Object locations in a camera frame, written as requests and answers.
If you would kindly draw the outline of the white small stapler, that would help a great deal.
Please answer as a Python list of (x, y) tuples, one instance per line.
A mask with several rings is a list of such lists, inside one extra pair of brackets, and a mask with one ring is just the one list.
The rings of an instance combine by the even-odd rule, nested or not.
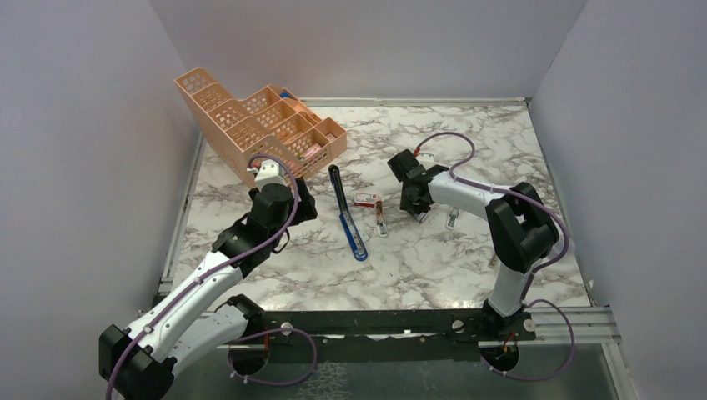
[(446, 218), (445, 227), (447, 229), (455, 229), (456, 223), (459, 219), (460, 210), (457, 207), (451, 207)]

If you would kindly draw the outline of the pink small stapler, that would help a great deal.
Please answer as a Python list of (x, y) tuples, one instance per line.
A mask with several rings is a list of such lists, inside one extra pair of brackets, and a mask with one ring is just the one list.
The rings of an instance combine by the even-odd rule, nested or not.
[(389, 235), (389, 230), (384, 216), (383, 202), (378, 200), (375, 203), (374, 209), (378, 235), (382, 238), (386, 238)]

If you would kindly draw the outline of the red white staple box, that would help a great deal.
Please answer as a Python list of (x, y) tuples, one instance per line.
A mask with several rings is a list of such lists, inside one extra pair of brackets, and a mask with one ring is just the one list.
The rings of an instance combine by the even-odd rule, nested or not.
[(371, 192), (357, 192), (353, 196), (353, 205), (356, 207), (375, 208), (382, 201), (378, 194)]

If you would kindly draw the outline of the blue black stapler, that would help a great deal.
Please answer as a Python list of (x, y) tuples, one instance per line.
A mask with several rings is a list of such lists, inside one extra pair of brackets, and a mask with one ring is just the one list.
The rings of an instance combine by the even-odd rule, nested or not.
[(339, 220), (342, 224), (353, 257), (357, 261), (365, 261), (368, 258), (368, 252), (364, 245), (364, 241), (361, 238), (359, 231), (355, 225), (353, 217), (349, 211), (348, 202), (345, 197), (345, 192), (343, 190), (343, 183), (341, 180), (339, 167), (333, 164), (330, 165), (328, 167), (328, 174), (337, 199), (337, 204), (339, 208)]

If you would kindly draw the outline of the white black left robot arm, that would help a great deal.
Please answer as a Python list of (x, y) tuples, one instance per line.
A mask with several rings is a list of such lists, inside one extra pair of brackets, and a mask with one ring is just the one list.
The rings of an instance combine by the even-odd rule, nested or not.
[(288, 228), (317, 217), (303, 178), (256, 180), (252, 207), (218, 235), (211, 251), (178, 288), (126, 328), (107, 327), (99, 337), (98, 370), (106, 398), (161, 399), (175, 377), (218, 345), (252, 342), (271, 332), (263, 309), (244, 295), (231, 297), (210, 317), (206, 308), (256, 267), (283, 251)]

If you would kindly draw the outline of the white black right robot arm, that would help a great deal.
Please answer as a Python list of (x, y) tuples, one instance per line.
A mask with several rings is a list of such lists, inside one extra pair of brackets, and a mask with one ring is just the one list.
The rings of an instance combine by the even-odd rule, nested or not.
[(560, 240), (558, 227), (534, 187), (526, 182), (513, 187), (467, 184), (447, 167), (425, 167), (409, 150), (390, 158), (388, 166), (402, 183), (401, 210), (418, 216), (434, 204), (443, 204), (488, 223), (500, 267), (483, 304), (481, 328), (490, 338), (503, 338), (522, 312), (532, 268)]

